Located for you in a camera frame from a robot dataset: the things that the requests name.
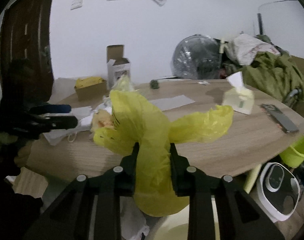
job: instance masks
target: white tissue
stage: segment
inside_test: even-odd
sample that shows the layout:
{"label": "white tissue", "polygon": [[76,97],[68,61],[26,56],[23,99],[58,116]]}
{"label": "white tissue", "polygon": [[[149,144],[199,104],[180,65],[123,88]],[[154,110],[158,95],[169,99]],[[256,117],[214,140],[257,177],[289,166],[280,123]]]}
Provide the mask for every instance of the white tissue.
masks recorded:
{"label": "white tissue", "polygon": [[236,91],[239,93],[242,88],[244,88],[244,83],[243,83],[243,76],[242,72],[236,72],[230,76],[227,77],[228,82],[232,87],[236,88]]}
{"label": "white tissue", "polygon": [[73,129],[59,129],[44,133],[50,145],[57,145],[65,136],[76,135],[78,132],[91,129],[93,111],[90,106],[73,108],[68,115],[74,115],[78,119],[79,122],[77,126]]}
{"label": "white tissue", "polygon": [[132,197],[120,197],[120,218],[124,239],[141,240],[142,233],[148,235],[150,227]]}

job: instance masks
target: yellow sponge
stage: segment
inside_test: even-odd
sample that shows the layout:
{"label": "yellow sponge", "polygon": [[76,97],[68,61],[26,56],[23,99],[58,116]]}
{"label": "yellow sponge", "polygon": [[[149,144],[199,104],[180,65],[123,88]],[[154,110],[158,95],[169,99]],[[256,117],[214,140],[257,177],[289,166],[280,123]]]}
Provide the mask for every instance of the yellow sponge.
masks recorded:
{"label": "yellow sponge", "polygon": [[114,125],[111,120],[111,114],[104,109],[99,109],[99,111],[93,115],[91,131],[95,132],[98,128],[102,127],[114,128]]}
{"label": "yellow sponge", "polygon": [[84,79],[79,78],[75,83],[75,88],[85,88],[96,84],[100,84],[104,81],[105,80],[101,77],[88,77]]}

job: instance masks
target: cardboard box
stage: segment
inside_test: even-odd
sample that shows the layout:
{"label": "cardboard box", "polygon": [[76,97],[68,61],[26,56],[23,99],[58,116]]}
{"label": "cardboard box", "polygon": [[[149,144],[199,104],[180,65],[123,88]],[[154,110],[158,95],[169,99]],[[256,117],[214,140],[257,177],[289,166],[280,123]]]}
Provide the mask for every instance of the cardboard box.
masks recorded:
{"label": "cardboard box", "polygon": [[130,77],[130,61],[123,57],[124,45],[112,45],[107,47],[108,86],[111,89],[116,81],[123,75]]}
{"label": "cardboard box", "polygon": [[108,92],[107,82],[104,81],[102,83],[84,88],[75,88],[75,92],[79,101],[90,100],[93,98],[102,99],[103,96]]}

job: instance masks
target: green bucket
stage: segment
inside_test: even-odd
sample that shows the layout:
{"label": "green bucket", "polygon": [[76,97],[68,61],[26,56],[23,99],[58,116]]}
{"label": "green bucket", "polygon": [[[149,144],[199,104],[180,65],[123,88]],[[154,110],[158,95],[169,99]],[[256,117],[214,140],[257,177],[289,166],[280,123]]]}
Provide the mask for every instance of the green bucket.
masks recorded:
{"label": "green bucket", "polygon": [[297,168],[304,161],[304,136],[280,153],[284,163],[292,168]]}

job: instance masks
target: paper sheet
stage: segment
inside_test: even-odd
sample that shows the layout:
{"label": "paper sheet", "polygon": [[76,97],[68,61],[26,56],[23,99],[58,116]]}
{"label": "paper sheet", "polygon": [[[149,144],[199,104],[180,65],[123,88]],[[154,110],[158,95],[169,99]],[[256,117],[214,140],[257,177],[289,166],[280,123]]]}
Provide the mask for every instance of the paper sheet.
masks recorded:
{"label": "paper sheet", "polygon": [[161,98],[150,100],[150,103],[157,106],[161,111],[170,110],[178,108],[180,106],[185,106],[194,103],[195,101],[185,95],[177,96],[174,98]]}
{"label": "paper sheet", "polygon": [[206,86],[206,85],[210,85],[210,83],[207,82],[206,80],[199,81],[198,84],[200,84],[200,85],[205,85],[205,86]]}
{"label": "paper sheet", "polygon": [[227,77],[228,82],[231,86],[236,88],[236,91],[240,92],[244,88],[242,72],[236,72]]}

